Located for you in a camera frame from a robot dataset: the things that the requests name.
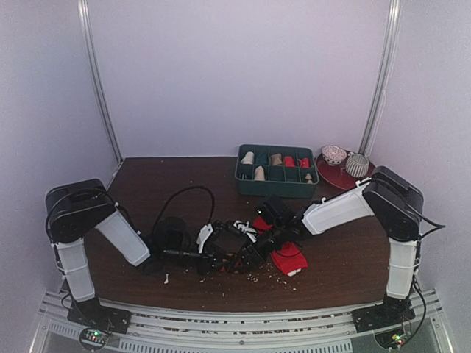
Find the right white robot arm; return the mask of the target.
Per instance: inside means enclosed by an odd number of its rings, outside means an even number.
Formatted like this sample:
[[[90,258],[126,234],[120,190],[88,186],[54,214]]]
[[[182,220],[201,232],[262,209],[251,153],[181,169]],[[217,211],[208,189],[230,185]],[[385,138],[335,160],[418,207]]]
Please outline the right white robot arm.
[[[444,229],[423,215],[422,192],[391,169],[377,167],[372,176],[356,182],[337,196],[294,212],[277,196],[265,199],[258,215],[269,225],[257,228],[256,238],[248,240],[239,259],[264,260],[289,241],[304,235],[327,231],[363,218],[373,218],[383,228],[389,242],[389,274],[381,304],[369,308],[382,324],[393,324],[410,308],[410,293],[421,260],[420,246],[425,234],[422,222],[435,232]]]

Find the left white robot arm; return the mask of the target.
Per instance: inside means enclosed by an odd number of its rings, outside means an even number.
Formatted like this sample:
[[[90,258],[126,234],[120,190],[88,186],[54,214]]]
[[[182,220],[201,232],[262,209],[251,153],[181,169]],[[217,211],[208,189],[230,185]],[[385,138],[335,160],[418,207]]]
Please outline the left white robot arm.
[[[199,271],[232,268],[235,254],[210,248],[211,236],[228,225],[208,217],[197,236],[184,220],[158,214],[151,230],[142,234],[126,208],[99,179],[87,179],[52,188],[45,197],[45,230],[57,266],[68,285],[71,311],[91,327],[101,325],[111,311],[96,292],[89,266],[93,236],[101,237],[128,264],[145,275],[158,272],[168,258],[188,259]]]

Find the black argyle sock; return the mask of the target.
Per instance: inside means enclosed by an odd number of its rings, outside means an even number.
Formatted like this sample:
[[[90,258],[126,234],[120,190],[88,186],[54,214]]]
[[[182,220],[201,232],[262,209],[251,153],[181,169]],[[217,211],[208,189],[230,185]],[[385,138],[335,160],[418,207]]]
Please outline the black argyle sock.
[[[239,273],[241,268],[241,256],[238,253],[226,253],[222,258],[220,271],[226,273]]]

